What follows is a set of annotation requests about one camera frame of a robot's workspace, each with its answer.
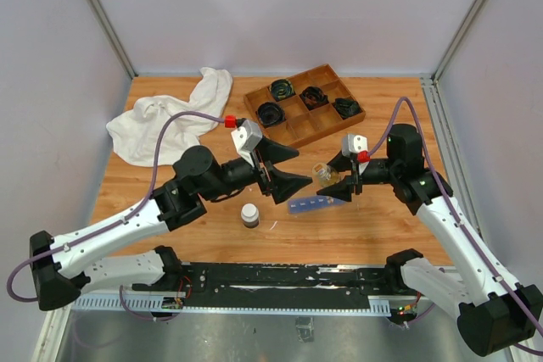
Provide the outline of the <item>clear jar of pills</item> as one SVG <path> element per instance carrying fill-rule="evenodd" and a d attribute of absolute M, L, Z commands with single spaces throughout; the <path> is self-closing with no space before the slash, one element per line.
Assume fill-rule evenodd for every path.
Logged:
<path fill-rule="evenodd" d="M 317 163 L 312 168 L 312 174 L 321 187 L 330 187 L 341 181 L 341 175 L 333 167 L 325 163 Z"/>

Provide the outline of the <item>blue weekly pill organizer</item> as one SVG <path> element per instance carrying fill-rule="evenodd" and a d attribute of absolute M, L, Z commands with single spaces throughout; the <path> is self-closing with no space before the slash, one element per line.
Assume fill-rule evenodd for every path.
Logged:
<path fill-rule="evenodd" d="M 315 195 L 311 197 L 290 199 L 287 202 L 290 214 L 302 214 L 345 204 L 345 201 L 327 196 Z"/>

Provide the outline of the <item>gold jar lid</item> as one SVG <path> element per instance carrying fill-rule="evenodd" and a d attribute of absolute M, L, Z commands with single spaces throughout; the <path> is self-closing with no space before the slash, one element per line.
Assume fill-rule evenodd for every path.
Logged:
<path fill-rule="evenodd" d="M 312 174 L 314 176 L 327 179 L 330 176 L 330 170 L 327 164 L 317 163 L 312 168 Z"/>

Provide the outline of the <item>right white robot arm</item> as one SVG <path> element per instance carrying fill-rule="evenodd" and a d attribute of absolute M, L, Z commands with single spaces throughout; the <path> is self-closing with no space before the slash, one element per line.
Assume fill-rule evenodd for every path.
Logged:
<path fill-rule="evenodd" d="M 519 347 L 533 337 L 540 328 L 540 289 L 523 285 L 485 245 L 451 187 L 426 164 L 417 128 L 392 125 L 386 153 L 374 159 L 365 137 L 345 136 L 328 164 L 346 176 L 319 193 L 349 202 L 365 185 L 392 186 L 395 196 L 438 239 L 460 277 L 449 277 L 420 252 L 407 249 L 387 258 L 385 286 L 395 294 L 414 290 L 432 301 L 456 322 L 463 341 L 478 356 Z"/>

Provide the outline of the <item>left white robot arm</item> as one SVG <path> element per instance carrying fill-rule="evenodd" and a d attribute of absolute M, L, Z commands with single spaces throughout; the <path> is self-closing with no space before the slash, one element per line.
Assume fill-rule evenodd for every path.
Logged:
<path fill-rule="evenodd" d="M 245 187 L 257 185 L 274 203 L 283 203 L 311 184 L 310 177 L 275 166 L 298 157 L 298 150 L 242 128 L 232 131 L 231 136 L 236 159 L 218 164 L 207 147 L 189 148 L 174 163 L 174 177 L 130 208 L 77 231 L 33 235 L 31 274 L 39 309 L 59 309 L 84 293 L 121 285 L 157 284 L 170 291 L 182 279 L 170 249 L 127 257 L 114 253 L 196 221 L 207 212 L 205 202 L 235 197 Z"/>

